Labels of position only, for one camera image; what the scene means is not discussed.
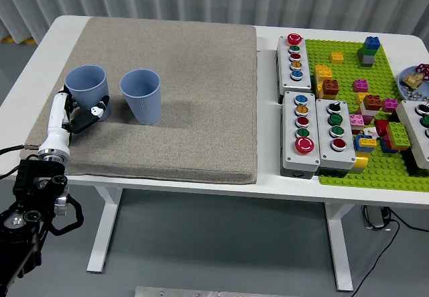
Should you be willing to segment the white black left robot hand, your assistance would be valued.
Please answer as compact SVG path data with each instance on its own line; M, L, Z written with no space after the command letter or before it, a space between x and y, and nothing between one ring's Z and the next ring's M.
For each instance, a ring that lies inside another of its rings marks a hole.
M109 95L103 96L95 106L81 111L70 120L74 105L70 91L64 86L54 97L48 121L48 137L39 147L39 159L64 163L70 157L68 146L71 134L80 133L99 121L107 110L109 100Z

